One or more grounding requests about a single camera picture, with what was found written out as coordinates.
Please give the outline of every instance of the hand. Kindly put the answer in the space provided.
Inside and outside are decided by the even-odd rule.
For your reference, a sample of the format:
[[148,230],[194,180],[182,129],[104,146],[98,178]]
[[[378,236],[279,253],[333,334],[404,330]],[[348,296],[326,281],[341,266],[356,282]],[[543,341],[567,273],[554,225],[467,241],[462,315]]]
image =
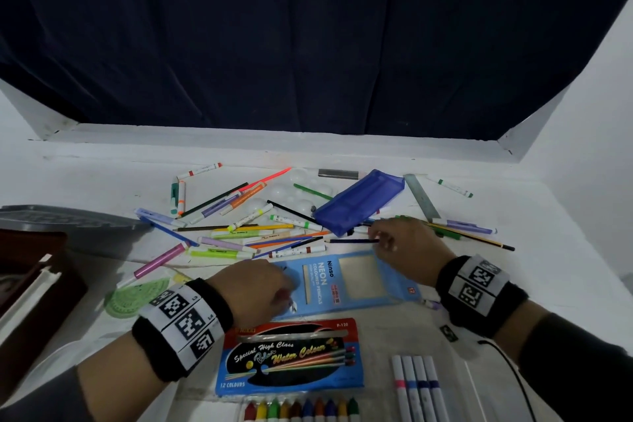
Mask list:
[[292,281],[264,259],[236,262],[206,281],[226,300],[235,327],[251,328],[270,322],[292,304]]
[[383,219],[369,227],[380,238],[376,255],[395,270],[423,285],[435,287],[439,271],[455,258],[444,242],[418,219]]

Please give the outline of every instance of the cable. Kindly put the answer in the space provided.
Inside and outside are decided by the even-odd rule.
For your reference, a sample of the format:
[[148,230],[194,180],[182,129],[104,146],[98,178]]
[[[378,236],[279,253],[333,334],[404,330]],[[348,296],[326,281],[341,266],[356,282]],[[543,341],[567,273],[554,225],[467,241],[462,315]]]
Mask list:
[[508,366],[510,367],[510,369],[512,369],[512,373],[515,375],[515,378],[517,379],[518,386],[521,388],[521,392],[523,392],[523,396],[526,399],[527,408],[530,411],[532,420],[536,422],[536,417],[534,416],[534,411],[532,410],[532,404],[530,403],[530,399],[527,397],[526,388],[523,387],[523,382],[521,382],[521,378],[518,376],[518,372],[514,368],[514,365],[512,365],[512,362],[510,362],[510,360],[506,357],[506,354],[504,354],[502,350],[499,347],[497,347],[497,345],[493,344],[492,342],[489,342],[488,340],[478,340],[477,343],[480,345],[486,344],[487,346],[494,347],[495,350],[501,354],[501,356],[503,357],[503,360],[505,360]]

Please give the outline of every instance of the brown box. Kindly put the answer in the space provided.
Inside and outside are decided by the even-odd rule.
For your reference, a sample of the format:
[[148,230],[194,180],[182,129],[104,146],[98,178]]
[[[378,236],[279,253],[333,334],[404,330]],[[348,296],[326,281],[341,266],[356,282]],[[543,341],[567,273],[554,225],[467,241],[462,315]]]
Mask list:
[[[67,235],[0,229],[0,274],[25,274],[0,304],[0,316],[45,266],[59,279],[0,346],[0,404],[6,402],[61,323],[87,291],[65,253]],[[51,254],[46,262],[39,261]]]

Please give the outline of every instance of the dark blue curtain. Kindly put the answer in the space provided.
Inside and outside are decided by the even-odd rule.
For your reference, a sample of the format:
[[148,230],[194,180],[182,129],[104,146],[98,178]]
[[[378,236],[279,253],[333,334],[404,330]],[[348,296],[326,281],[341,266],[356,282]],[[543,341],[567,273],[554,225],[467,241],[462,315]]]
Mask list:
[[625,1],[1,0],[0,77],[95,123],[496,139]]

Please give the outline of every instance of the person's right arm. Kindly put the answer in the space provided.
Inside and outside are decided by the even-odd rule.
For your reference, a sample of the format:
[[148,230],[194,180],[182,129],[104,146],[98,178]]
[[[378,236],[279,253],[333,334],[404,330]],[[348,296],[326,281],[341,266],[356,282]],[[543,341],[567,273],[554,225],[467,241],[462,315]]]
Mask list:
[[[376,253],[381,260],[423,285],[435,287],[440,270],[455,258],[416,219],[377,221],[369,235],[380,238]],[[563,420],[605,419],[628,413],[633,359],[621,347],[600,340],[531,300],[510,314],[493,339]]]

